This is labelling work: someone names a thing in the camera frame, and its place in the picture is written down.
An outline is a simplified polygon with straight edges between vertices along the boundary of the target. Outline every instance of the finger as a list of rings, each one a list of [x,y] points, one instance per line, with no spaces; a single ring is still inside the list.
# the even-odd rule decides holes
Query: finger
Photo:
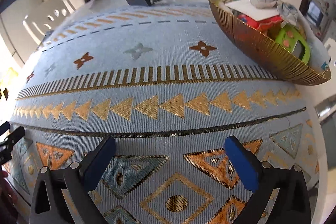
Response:
[[[4,178],[8,178],[8,173],[5,170],[2,170],[2,175]]]

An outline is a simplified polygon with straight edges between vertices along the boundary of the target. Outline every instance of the gold bowl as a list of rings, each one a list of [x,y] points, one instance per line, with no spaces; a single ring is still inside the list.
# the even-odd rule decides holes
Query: gold bowl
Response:
[[[278,78],[298,85],[319,85],[331,79],[329,68],[323,74],[318,74],[280,44],[219,8],[216,4],[218,1],[209,0],[209,4],[221,30],[260,66]],[[228,3],[233,0],[220,1]]]

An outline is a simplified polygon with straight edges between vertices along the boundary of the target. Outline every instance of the black line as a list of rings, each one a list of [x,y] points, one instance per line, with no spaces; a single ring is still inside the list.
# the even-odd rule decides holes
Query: black line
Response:
[[[25,124],[20,124],[17,122],[11,122],[11,124],[15,124],[18,126],[23,126],[24,128],[29,128],[33,130],[49,132],[49,133],[56,133],[56,134],[63,134],[63,135],[72,135],[72,136],[86,136],[86,137],[105,137],[111,136],[114,138],[159,138],[159,137],[173,137],[173,136],[187,136],[187,135],[197,135],[197,134],[204,134],[204,133],[213,133],[219,131],[225,131],[235,128],[242,128],[246,126],[252,126],[255,124],[260,124],[263,122],[281,119],[288,116],[292,116],[294,114],[306,111],[306,107],[294,110],[291,112],[286,112],[278,115],[273,115],[265,118],[260,118],[252,121],[246,122],[238,122],[232,124],[225,124],[222,126],[215,126],[209,128],[199,128],[199,129],[188,129],[188,130],[171,130],[171,131],[162,131],[162,132],[138,132],[138,133],[105,133],[105,132],[80,132],[80,131],[68,131],[68,130],[57,130],[57,129],[49,129],[49,128],[40,128],[40,127],[33,127],[28,126]]]

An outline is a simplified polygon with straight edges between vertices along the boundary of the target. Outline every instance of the window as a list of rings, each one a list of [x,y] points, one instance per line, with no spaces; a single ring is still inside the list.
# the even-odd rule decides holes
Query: window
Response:
[[[321,24],[321,21],[323,19],[323,13],[313,1],[309,3],[306,18],[316,27],[319,27]]]

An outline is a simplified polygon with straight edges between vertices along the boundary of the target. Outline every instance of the blue clamp pad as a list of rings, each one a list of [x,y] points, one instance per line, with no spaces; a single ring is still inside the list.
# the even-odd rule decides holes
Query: blue clamp pad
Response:
[[[225,139],[224,148],[245,189],[255,193],[261,175],[260,161],[251,151],[246,150],[235,136]]]

